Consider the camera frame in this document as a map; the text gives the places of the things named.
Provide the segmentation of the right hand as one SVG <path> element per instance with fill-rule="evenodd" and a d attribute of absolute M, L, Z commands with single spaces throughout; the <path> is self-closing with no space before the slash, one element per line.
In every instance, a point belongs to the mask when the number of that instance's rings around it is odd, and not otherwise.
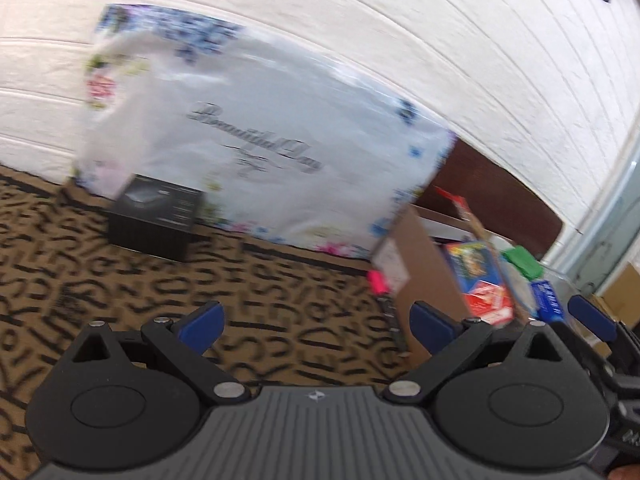
<path fill-rule="evenodd" d="M 640 480 L 640 465 L 628 465 L 612 470 L 608 480 Z"/>

